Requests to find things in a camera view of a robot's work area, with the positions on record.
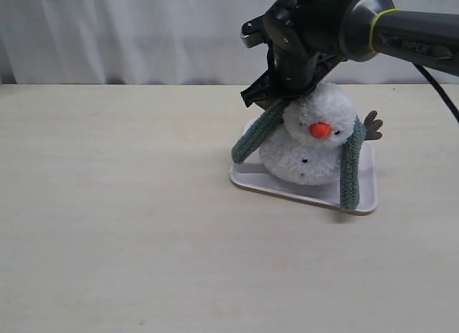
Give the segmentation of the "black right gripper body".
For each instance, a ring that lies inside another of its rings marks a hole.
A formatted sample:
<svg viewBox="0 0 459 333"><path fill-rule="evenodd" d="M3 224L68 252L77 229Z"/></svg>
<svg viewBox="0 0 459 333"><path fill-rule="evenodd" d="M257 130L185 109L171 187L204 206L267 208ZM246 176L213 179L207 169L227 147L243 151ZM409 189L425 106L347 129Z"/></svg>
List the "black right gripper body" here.
<svg viewBox="0 0 459 333"><path fill-rule="evenodd" d="M345 6L346 0L276 0L242 25L240 37L247 48L267 45L267 70L308 78L307 93L344 61L338 33Z"/></svg>

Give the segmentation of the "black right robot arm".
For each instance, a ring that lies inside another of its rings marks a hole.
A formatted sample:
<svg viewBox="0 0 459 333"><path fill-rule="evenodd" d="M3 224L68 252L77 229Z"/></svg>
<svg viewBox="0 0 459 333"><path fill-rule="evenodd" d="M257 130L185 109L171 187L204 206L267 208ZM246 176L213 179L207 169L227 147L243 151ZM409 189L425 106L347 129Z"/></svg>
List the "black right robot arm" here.
<svg viewBox="0 0 459 333"><path fill-rule="evenodd" d="M458 75L458 15L402 11L392 0L276 0L241 38L268 46L267 70L241 92L263 109L311 92L342 62L378 54Z"/></svg>

